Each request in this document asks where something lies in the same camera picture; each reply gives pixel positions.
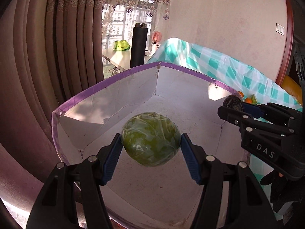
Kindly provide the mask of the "black gloved right hand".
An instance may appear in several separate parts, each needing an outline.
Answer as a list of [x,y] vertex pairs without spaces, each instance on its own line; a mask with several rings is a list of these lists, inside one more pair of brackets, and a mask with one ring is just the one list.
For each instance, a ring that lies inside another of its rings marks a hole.
[[276,213],[285,203],[304,200],[304,176],[297,180],[290,180],[273,170],[261,179],[260,184],[271,185],[270,202]]

